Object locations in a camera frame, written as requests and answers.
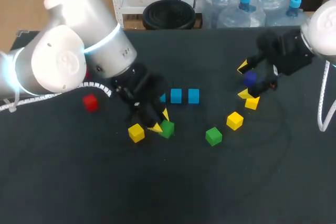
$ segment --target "white cable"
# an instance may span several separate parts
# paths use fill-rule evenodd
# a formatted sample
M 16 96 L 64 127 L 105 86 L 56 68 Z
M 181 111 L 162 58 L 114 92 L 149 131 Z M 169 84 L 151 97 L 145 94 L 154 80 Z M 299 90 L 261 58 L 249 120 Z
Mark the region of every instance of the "white cable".
M 104 86 L 103 84 L 99 84 L 97 82 L 91 82 L 91 81 L 90 82 L 83 82 L 77 89 L 86 88 L 86 87 L 93 87 L 93 88 L 101 89 L 102 91 L 104 91 L 104 93 L 108 97 L 111 97 L 111 95 L 112 95 L 112 90 L 110 90 L 108 87 Z M 17 103 L 17 106 L 24 105 L 24 104 L 29 104 L 29 103 L 33 103 L 33 102 L 48 100 L 50 98 L 54 98 L 54 97 L 57 97 L 61 94 L 65 94 L 65 93 L 46 94 L 46 95 L 40 95 L 38 97 L 33 97 L 33 98 L 21 100 Z M 11 108 L 14 105 L 14 103 L 15 102 L 8 103 L 8 104 L 0 106 L 0 111 L 7 110 L 7 109 Z
M 324 68 L 324 74 L 322 79 L 322 86 L 321 86 L 321 93 L 320 93 L 320 101 L 319 101 L 319 107 L 317 112 L 317 124 L 319 125 L 320 131 L 324 132 L 326 131 L 330 120 L 332 119 L 332 116 L 334 115 L 334 112 L 336 111 L 336 100 L 332 104 L 327 116 L 325 117 L 324 123 L 322 122 L 322 108 L 323 108 L 323 99 L 324 99 L 324 92 L 327 85 L 327 78 L 329 73 L 329 66 L 330 63 L 326 61 L 325 68 Z

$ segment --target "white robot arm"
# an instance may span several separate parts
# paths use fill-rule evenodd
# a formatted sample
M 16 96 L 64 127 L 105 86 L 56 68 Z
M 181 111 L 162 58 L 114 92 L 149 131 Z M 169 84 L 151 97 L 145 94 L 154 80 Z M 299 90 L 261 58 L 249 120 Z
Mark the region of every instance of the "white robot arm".
M 25 47 L 2 60 L 0 99 L 66 92 L 89 67 L 103 78 L 127 70 L 137 53 L 102 0 L 45 0 L 49 24 Z
M 301 26 L 307 47 L 317 56 L 336 64 L 336 0 L 324 3 Z
M 24 48 L 1 53 L 0 99 L 41 96 L 73 90 L 87 66 L 107 79 L 131 114 L 145 126 L 162 131 L 140 104 L 153 105 L 168 119 L 159 97 L 164 79 L 135 63 L 137 53 L 102 0 L 45 0 L 49 24 Z

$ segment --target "black table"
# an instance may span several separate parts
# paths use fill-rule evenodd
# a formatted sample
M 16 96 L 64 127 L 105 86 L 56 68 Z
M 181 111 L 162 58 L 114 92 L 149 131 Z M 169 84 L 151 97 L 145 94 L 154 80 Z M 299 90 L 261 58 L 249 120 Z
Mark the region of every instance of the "black table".
M 200 89 L 200 105 L 169 105 L 169 140 L 146 132 L 134 144 L 127 107 L 92 88 L 1 112 L 0 223 L 335 222 L 336 122 L 324 133 L 317 126 L 324 62 L 282 78 L 256 111 L 246 109 L 236 69 L 257 52 L 260 32 L 127 32 L 138 60 L 173 87 Z M 335 79 L 331 69 L 324 114 Z M 85 111 L 89 93 L 100 112 Z M 226 126 L 233 111 L 244 116 L 236 132 Z M 214 126 L 223 141 L 211 147 L 205 131 Z

